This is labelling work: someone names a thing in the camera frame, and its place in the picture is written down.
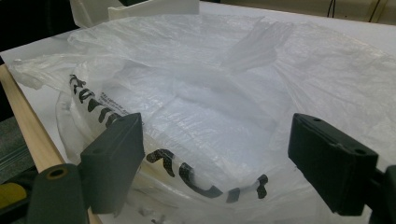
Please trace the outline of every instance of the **plastic bag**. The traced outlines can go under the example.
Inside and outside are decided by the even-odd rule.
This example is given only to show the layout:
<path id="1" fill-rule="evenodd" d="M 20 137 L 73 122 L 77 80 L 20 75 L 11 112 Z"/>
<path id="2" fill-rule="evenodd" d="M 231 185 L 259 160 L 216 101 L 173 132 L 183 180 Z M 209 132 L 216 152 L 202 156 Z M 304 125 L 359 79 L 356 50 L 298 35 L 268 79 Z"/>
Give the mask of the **plastic bag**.
<path id="1" fill-rule="evenodd" d="M 69 43 L 73 53 L 11 71 L 25 85 L 62 92 L 58 127 L 75 162 L 109 116 L 100 122 L 84 101 L 142 114 L 147 157 L 124 210 L 156 223 L 362 223 L 366 217 L 328 214 L 288 159 L 295 112 L 371 147 L 382 167 L 395 162 L 396 61 L 332 30 L 160 16 L 103 23 Z M 70 74 L 85 82 L 76 92 Z"/>

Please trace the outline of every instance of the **black cable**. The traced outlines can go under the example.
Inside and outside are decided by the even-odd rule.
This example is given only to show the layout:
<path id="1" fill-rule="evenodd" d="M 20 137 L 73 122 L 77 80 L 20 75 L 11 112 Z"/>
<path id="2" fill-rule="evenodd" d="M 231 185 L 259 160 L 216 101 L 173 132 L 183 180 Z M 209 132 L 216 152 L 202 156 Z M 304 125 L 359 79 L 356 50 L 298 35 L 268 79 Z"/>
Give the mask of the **black cable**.
<path id="1" fill-rule="evenodd" d="M 335 0 L 332 3 L 332 17 L 334 18 L 334 12 L 335 12 Z"/>
<path id="2" fill-rule="evenodd" d="M 49 36 L 53 36 L 53 35 L 55 35 L 55 32 L 53 31 L 53 27 L 52 27 L 52 1 L 51 0 L 46 1 L 45 10 L 46 10 L 47 31 L 49 33 Z"/>
<path id="3" fill-rule="evenodd" d="M 330 2 L 329 9 L 327 10 L 327 17 L 330 16 L 330 9 L 332 9 L 332 1 Z"/>

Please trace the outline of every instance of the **dark background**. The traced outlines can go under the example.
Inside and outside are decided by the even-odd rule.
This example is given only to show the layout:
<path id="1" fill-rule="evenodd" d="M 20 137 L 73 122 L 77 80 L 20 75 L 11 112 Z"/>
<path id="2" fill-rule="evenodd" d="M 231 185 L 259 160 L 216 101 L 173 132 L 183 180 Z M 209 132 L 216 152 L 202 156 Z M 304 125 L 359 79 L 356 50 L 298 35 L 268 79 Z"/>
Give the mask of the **dark background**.
<path id="1" fill-rule="evenodd" d="M 77 29 L 69 0 L 0 0 L 0 21 L 0 51 Z M 12 116 L 1 86 L 0 121 Z"/>

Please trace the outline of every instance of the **plastic wrinkle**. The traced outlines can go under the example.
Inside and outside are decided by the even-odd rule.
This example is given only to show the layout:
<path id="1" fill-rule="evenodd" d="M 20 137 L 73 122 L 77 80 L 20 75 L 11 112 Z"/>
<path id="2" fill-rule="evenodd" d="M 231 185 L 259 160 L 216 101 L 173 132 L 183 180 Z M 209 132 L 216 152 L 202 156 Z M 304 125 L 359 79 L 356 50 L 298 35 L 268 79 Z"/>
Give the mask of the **plastic wrinkle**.
<path id="1" fill-rule="evenodd" d="M 58 128 L 75 163 L 106 128 L 99 120 L 142 114 L 149 156 L 125 214 L 155 223 L 363 223 L 369 211 L 330 214 L 288 159 L 296 112 L 372 148 L 379 167 L 396 162 L 396 60 L 314 23 L 134 17 L 68 42 L 70 53 L 10 70 L 24 85 L 62 92 Z M 70 75 L 85 82 L 78 93 Z M 92 112 L 83 89 L 100 104 Z"/>

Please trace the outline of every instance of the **wooden board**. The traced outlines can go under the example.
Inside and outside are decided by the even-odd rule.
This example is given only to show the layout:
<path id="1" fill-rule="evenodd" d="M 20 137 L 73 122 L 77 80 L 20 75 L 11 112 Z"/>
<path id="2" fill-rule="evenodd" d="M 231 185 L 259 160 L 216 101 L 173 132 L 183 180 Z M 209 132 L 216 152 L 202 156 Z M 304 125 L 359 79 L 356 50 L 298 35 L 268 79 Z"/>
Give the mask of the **wooden board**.
<path id="1" fill-rule="evenodd" d="M 0 66 L 0 81 L 38 172 L 64 163 L 58 149 L 4 64 Z M 89 218 L 91 224 L 102 223 L 90 210 Z"/>

